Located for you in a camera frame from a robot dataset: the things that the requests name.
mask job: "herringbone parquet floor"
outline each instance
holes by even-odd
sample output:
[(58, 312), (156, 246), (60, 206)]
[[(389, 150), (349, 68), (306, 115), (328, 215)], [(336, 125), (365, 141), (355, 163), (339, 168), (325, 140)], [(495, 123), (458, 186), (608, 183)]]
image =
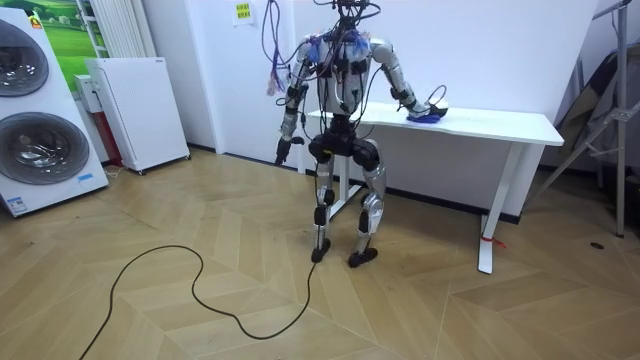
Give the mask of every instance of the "herringbone parquet floor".
[[(600, 196), (563, 179), (519, 226), (501, 224), (491, 276), (477, 216), (389, 196), (376, 261), (345, 265), (358, 205), (332, 223), (311, 310), (282, 336), (245, 337), (191, 298), (199, 263), (166, 250), (130, 267), (90, 359), (640, 359), (640, 241), (610, 235)], [(13, 220), (0, 217), (0, 359), (77, 359), (124, 264), (163, 244), (205, 259), (196, 289), (256, 334), (305, 300), (313, 180), (193, 151), (146, 177)], [(604, 245), (604, 250), (589, 246)]]

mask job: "washer door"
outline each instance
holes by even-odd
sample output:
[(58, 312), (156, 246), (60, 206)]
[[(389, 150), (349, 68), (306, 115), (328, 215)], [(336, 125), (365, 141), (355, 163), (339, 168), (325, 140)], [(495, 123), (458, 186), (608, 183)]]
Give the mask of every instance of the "washer door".
[(78, 174), (89, 159), (82, 130), (51, 114), (29, 112), (0, 120), (0, 174), (49, 185)]
[(0, 20), (0, 97), (31, 94), (49, 76), (44, 52), (29, 35)]

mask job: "blue object on table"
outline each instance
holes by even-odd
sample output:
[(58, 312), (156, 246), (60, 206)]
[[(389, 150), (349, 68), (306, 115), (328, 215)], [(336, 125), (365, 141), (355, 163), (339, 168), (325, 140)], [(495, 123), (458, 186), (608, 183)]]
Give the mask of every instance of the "blue object on table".
[(411, 121), (411, 122), (417, 122), (420, 124), (435, 124), (438, 121), (440, 121), (442, 117), (440, 117), (439, 115), (435, 115), (435, 114), (429, 114), (429, 115), (422, 115), (419, 116), (417, 118), (415, 117), (411, 117), (411, 116), (407, 116), (407, 120)]

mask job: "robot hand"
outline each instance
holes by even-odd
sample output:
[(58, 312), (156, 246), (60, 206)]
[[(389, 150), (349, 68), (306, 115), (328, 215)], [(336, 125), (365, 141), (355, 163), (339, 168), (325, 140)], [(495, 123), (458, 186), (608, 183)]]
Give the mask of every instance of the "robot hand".
[(289, 150), (291, 150), (291, 144), (293, 145), (304, 145), (304, 139), (296, 136), (291, 140), (285, 140), (284, 138), (280, 138), (278, 141), (278, 150), (276, 151), (276, 165), (282, 165), (285, 161), (287, 161), (287, 156), (289, 156)]

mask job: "washing machine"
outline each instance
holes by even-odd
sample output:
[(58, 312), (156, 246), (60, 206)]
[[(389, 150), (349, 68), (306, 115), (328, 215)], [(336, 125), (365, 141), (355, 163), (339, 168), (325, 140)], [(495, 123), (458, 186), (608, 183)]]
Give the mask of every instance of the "washing machine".
[(42, 24), (0, 7), (0, 198), (19, 216), (108, 184)]

